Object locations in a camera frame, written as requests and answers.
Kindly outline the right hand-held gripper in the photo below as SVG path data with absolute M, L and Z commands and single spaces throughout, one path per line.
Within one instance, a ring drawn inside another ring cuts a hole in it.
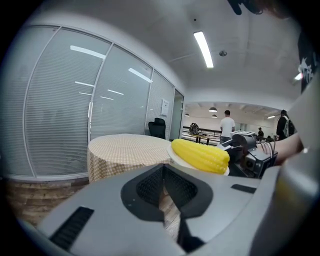
M 230 157 L 229 175 L 260 179 L 266 169 L 275 165 L 278 152 L 269 141 L 257 141 L 252 131 L 234 131 L 231 139 L 218 145 Z

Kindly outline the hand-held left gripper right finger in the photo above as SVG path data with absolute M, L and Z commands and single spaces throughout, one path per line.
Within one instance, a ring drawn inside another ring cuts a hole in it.
M 224 176 L 175 165 L 206 182 L 213 199 L 200 217 L 186 221 L 190 234 L 204 245 L 192 256 L 251 256 L 256 231 L 272 199 L 280 167 L 270 167 L 262 179 Z

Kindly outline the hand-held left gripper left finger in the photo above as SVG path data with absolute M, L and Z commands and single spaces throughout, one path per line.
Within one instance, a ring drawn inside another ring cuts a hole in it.
M 37 229 L 74 256 L 182 256 L 160 210 L 163 165 L 87 185 L 54 208 Z

